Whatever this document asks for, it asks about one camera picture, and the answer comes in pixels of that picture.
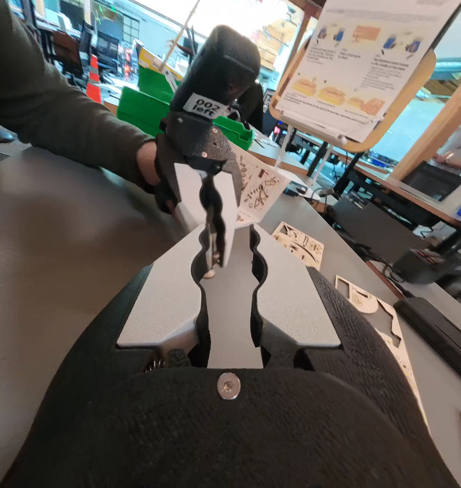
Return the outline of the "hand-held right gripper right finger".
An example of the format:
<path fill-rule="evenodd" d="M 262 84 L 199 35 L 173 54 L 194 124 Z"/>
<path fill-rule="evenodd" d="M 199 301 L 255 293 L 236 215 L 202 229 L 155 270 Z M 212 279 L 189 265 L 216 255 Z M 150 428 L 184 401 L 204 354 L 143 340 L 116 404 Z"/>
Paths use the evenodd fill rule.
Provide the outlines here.
<path fill-rule="evenodd" d="M 306 265 L 257 224 L 250 226 L 251 335 L 263 367 L 282 351 L 294 363 L 309 349 L 339 349 L 341 341 Z"/>

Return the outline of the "black equipment box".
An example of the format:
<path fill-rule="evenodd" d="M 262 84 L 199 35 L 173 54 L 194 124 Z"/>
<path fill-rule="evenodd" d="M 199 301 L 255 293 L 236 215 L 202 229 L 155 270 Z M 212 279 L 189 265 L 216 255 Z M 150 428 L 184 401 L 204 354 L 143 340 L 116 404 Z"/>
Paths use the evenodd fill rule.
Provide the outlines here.
<path fill-rule="evenodd" d="M 461 257 L 443 258 L 426 249 L 410 249 L 392 265 L 392 271 L 409 284 L 450 283 L 461 277 Z"/>

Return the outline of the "instruction booklet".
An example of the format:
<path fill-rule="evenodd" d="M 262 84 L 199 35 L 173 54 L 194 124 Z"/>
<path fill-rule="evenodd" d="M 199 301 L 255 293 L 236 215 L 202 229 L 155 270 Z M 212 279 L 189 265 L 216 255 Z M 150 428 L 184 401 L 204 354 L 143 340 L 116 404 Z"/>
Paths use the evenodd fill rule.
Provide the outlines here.
<path fill-rule="evenodd" d="M 290 179 L 236 144 L 230 145 L 236 155 L 242 179 L 242 194 L 235 226 L 240 229 L 261 222 L 286 189 Z"/>

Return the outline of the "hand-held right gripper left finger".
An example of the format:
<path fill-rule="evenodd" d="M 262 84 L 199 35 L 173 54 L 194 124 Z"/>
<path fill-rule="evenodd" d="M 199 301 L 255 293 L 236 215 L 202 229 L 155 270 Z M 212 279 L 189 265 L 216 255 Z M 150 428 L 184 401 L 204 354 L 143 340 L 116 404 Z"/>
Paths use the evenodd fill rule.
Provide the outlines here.
<path fill-rule="evenodd" d="M 150 266 L 117 339 L 121 349 L 152 348 L 167 361 L 182 349 L 206 368 L 211 339 L 205 291 L 209 227 L 201 224 Z"/>

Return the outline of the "black case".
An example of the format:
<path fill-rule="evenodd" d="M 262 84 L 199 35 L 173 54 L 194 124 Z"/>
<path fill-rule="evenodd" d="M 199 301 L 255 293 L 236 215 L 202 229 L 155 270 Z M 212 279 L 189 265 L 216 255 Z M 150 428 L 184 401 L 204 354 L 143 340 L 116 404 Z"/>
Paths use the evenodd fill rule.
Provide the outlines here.
<path fill-rule="evenodd" d="M 461 378 L 461 330 L 421 297 L 403 298 L 393 308 Z"/>

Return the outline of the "large green plastic bin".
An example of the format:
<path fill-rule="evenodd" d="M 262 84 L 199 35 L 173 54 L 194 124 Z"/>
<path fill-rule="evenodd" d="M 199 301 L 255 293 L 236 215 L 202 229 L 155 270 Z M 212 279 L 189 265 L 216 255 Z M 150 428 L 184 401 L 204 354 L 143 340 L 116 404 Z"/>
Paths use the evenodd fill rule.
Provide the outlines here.
<path fill-rule="evenodd" d="M 161 120 L 166 118 L 170 108 L 169 94 L 148 95 L 125 86 L 122 88 L 116 116 L 149 136 L 163 133 Z"/>
<path fill-rule="evenodd" d="M 228 117 L 219 116 L 213 121 L 213 125 L 218 127 L 227 139 L 244 151 L 248 151 L 254 141 L 254 129 L 246 128 L 239 121 Z"/>

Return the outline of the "wooden axle assembly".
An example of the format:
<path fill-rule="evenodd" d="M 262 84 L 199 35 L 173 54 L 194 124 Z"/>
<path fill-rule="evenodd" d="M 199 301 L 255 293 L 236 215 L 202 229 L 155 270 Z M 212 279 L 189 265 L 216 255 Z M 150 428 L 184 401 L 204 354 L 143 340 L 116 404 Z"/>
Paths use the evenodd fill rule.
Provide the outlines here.
<path fill-rule="evenodd" d="M 220 252 L 215 249 L 210 249 L 205 254 L 207 271 L 203 275 L 203 279 L 212 279 L 215 276 L 215 268 L 220 266 Z"/>

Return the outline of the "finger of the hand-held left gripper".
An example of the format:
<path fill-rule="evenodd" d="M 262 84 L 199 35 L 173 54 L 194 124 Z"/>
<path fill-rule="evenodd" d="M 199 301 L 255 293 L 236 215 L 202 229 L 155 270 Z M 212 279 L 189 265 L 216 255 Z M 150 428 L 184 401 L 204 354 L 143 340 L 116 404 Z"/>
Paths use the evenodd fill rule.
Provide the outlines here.
<path fill-rule="evenodd" d="M 203 180 L 202 205 L 207 213 L 208 267 L 226 267 L 232 253 L 238 213 L 234 180 L 230 173 L 206 176 Z"/>
<path fill-rule="evenodd" d="M 204 171 L 196 170 L 185 163 L 174 165 L 178 203 L 175 216 L 187 233 L 205 225 L 208 235 L 212 235 L 215 201 L 212 178 Z"/>

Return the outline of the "person's left hand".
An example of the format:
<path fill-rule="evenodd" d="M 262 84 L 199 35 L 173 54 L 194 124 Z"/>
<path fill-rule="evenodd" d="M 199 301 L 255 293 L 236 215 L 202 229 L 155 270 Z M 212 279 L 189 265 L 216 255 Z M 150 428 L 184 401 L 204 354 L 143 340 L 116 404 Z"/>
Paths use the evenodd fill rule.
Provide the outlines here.
<path fill-rule="evenodd" d="M 137 167 L 145 180 L 151 186 L 159 183 L 155 168 L 156 144 L 154 141 L 143 144 L 136 153 Z"/>

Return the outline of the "person's left forearm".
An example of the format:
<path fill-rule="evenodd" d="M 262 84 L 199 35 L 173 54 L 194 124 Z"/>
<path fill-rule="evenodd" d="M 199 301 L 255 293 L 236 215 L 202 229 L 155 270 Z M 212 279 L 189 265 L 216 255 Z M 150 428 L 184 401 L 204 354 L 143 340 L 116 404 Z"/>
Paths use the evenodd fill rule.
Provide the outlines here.
<path fill-rule="evenodd" d="M 136 163 L 138 149 L 154 139 L 71 86 L 6 1 L 0 1 L 0 125 L 22 143 L 105 168 L 154 193 Z"/>

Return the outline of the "orange traffic cone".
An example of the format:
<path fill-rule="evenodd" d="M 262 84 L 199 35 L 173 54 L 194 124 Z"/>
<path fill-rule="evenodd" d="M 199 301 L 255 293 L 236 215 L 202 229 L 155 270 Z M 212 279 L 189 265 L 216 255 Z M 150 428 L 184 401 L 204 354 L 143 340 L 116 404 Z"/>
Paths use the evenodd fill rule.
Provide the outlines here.
<path fill-rule="evenodd" d="M 101 89 L 100 89 L 100 77 L 98 70 L 98 59 L 95 55 L 90 57 L 89 73 L 86 87 L 87 96 L 96 103 L 103 104 Z"/>

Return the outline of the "instruction board on easel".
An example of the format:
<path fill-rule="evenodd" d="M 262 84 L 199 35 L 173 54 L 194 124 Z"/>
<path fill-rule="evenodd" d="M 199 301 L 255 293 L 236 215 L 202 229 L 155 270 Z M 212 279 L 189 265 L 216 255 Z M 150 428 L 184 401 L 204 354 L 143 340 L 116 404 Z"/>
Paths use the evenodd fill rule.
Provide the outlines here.
<path fill-rule="evenodd" d="M 429 80 L 461 1 L 326 1 L 270 113 L 351 154 L 376 145 Z"/>

